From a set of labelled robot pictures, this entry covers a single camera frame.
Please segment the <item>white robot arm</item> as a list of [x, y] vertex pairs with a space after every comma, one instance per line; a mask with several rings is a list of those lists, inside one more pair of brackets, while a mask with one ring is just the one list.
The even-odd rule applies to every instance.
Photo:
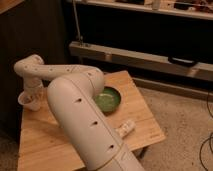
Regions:
[[145, 171], [94, 102], [105, 84], [103, 72], [86, 65], [46, 65], [30, 55], [14, 64], [30, 100], [49, 82], [47, 101], [55, 119], [88, 171]]

